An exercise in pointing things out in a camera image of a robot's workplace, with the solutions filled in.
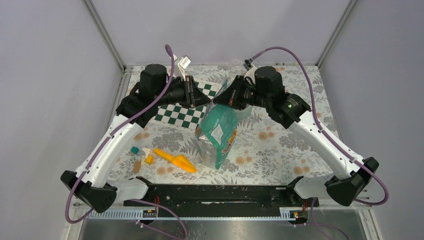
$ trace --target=floral pattern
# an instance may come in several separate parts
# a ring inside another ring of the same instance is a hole
[[[288,92],[296,93],[311,105],[308,85],[299,66],[274,66],[282,74]],[[337,127],[330,111],[324,86],[316,66],[306,66],[318,117],[336,136]],[[127,94],[140,79],[144,66],[135,66]],[[192,65],[186,70],[195,80],[222,84],[228,75],[226,65]],[[265,109],[253,107],[251,115],[238,123],[237,135],[226,161],[219,170],[200,163],[198,146],[193,133],[149,122],[134,138],[133,146],[159,148],[172,155],[186,156],[196,167],[189,173],[168,161],[154,156],[152,165],[142,161],[140,171],[133,172],[135,161],[143,152],[131,153],[129,147],[113,167],[109,178],[123,180],[143,176],[158,184],[218,184],[218,185],[284,185],[297,176],[315,177],[331,173],[331,169],[310,146],[281,125],[276,124]]]

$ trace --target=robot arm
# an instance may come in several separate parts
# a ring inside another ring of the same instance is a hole
[[[294,190],[302,199],[331,197],[337,203],[349,206],[371,179],[365,170],[351,162],[324,136],[315,124],[310,106],[298,95],[285,91],[282,76],[274,67],[257,68],[251,64],[245,76],[236,76],[232,84],[213,102],[237,110],[243,110],[248,105],[265,108],[272,120],[304,140],[324,159],[333,170],[332,174],[300,177],[292,182]],[[379,164],[373,157],[364,159],[325,126],[322,127],[343,150],[375,173]]]
[[[146,108],[167,83],[167,69],[164,66],[147,65],[145,70],[140,73],[140,81],[135,84],[130,94],[122,99],[112,123],[97,147],[76,171],[67,170],[60,177],[61,181],[71,190],[77,179],[85,172],[74,194],[96,212],[102,213],[117,202],[142,199],[145,196],[148,186],[143,181],[136,178],[112,181],[108,180],[108,176],[122,152],[132,145],[134,137],[158,113],[159,106],[179,103],[186,108],[196,108],[211,101],[196,87],[193,76],[185,75],[184,69],[189,63],[190,59],[187,56],[177,59],[176,78],[156,106],[114,132],[117,126]],[[96,154],[96,151],[108,138],[110,140],[101,148],[90,168],[86,169],[89,159]]]

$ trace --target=white wall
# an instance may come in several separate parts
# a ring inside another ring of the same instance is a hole
[[[321,75],[342,139],[380,163],[385,240],[422,239],[424,2],[359,1]],[[373,200],[380,186],[369,186]]]
[[[228,63],[283,46],[314,64],[349,0],[93,0],[123,61],[168,63],[176,55],[195,64]],[[293,63],[279,51],[261,62]]]
[[[60,181],[97,144],[120,70],[82,1],[0,7],[0,239],[57,240]]]

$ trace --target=checkerboard pattern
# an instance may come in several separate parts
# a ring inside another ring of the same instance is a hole
[[[214,82],[195,82],[197,88],[210,99],[215,97],[220,85]],[[165,123],[166,126],[194,131],[201,123],[206,107],[199,106],[195,109],[181,107],[181,105],[165,105],[159,108],[154,120]]]

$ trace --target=gray floor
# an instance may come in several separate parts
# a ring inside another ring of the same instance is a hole
[[[318,223],[332,224],[347,233],[352,240],[366,239],[359,215],[354,210],[315,210]],[[283,221],[185,221],[189,240],[326,240],[315,226],[285,226]],[[174,220],[157,220],[151,226],[184,236],[182,227]],[[336,240],[346,239],[336,230],[322,227]],[[128,220],[86,219],[79,240],[170,240],[170,237]]]

